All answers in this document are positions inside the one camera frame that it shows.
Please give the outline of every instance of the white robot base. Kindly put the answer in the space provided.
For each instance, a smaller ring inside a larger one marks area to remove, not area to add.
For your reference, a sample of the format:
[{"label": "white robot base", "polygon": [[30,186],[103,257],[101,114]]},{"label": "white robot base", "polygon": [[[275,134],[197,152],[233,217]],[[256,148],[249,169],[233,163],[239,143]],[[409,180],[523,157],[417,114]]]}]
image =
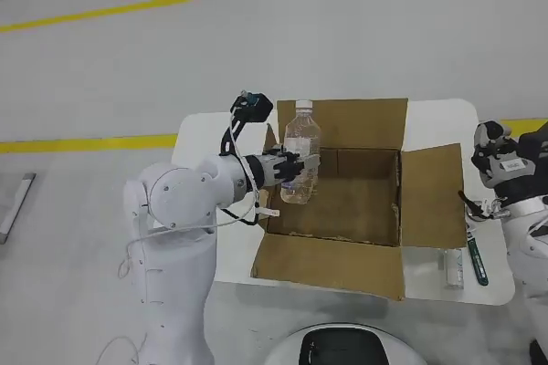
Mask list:
[{"label": "white robot base", "polygon": [[265,365],[427,365],[412,348],[380,329],[322,324],[302,329],[269,354]]}]

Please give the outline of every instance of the yellow tape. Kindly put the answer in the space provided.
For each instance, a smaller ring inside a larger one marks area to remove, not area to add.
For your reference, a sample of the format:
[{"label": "yellow tape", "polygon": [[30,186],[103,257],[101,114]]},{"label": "yellow tape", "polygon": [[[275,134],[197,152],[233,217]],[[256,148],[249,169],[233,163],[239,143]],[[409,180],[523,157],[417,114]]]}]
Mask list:
[{"label": "yellow tape", "polygon": [[146,3],[137,3],[131,5],[123,5],[110,7],[107,9],[90,10],[84,13],[71,14],[68,16],[54,16],[45,19],[32,20],[30,22],[12,24],[10,26],[0,26],[0,33],[12,32],[15,30],[36,28],[39,26],[52,26],[59,23],[75,22],[81,19],[89,19],[99,16],[113,16],[115,14],[130,13],[145,9],[152,9],[161,6],[170,6],[176,4],[187,3],[188,0],[152,0]]},{"label": "yellow tape", "polygon": [[511,128],[513,138],[520,137],[523,133],[537,131],[548,119],[535,120],[502,120],[501,123]]},{"label": "yellow tape", "polygon": [[173,148],[176,134],[56,141],[0,142],[0,153],[78,152]]}]

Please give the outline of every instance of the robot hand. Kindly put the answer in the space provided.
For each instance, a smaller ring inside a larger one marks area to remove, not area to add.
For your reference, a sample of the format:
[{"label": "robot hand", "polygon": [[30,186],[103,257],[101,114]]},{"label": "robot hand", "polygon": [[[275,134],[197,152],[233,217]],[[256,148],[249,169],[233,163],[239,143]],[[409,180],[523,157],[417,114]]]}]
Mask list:
[{"label": "robot hand", "polygon": [[495,120],[481,123],[475,130],[471,161],[488,188],[535,172],[535,164],[518,154],[518,143],[510,135],[511,129]]}]

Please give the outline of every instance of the white table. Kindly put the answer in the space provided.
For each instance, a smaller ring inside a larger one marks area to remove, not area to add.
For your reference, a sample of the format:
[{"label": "white table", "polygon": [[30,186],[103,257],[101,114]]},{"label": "white table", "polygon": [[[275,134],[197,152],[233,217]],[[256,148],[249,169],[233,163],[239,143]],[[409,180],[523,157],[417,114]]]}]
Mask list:
[{"label": "white table", "polygon": [[[413,151],[460,143],[467,196],[473,199],[493,198],[493,191],[482,185],[477,169],[470,162],[473,133],[478,122],[475,108],[462,99],[410,101],[403,150]],[[228,123],[229,113],[226,112],[186,117],[179,130],[172,163],[194,168],[205,156],[219,153],[221,138]],[[278,115],[275,110],[272,111],[268,123],[278,134]],[[266,128],[265,123],[246,125],[237,142],[242,154],[261,153]],[[244,201],[234,204],[231,210],[243,213],[250,203],[247,196]],[[231,219],[221,212],[219,214],[219,222]],[[443,286],[442,271],[438,270],[437,249],[405,247],[403,261],[406,297],[488,305],[509,302],[515,286],[506,260],[500,223],[479,224],[474,234],[490,281],[487,287],[482,287],[477,282],[466,248],[463,249],[465,288],[454,290]],[[250,277],[263,235],[264,231],[259,226],[232,224],[220,227],[217,236],[216,281],[271,287],[307,287]]]}]

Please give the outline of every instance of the cardboard box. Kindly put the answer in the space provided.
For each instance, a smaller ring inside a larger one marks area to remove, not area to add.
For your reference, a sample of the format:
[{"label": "cardboard box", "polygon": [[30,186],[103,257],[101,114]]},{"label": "cardboard box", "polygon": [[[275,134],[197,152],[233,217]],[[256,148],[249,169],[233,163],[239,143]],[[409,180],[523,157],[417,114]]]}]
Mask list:
[{"label": "cardboard box", "polygon": [[[316,194],[269,207],[252,277],[405,296],[401,247],[467,243],[460,145],[401,151],[407,99],[314,100],[322,130]],[[295,102],[278,102],[279,135]]]}]

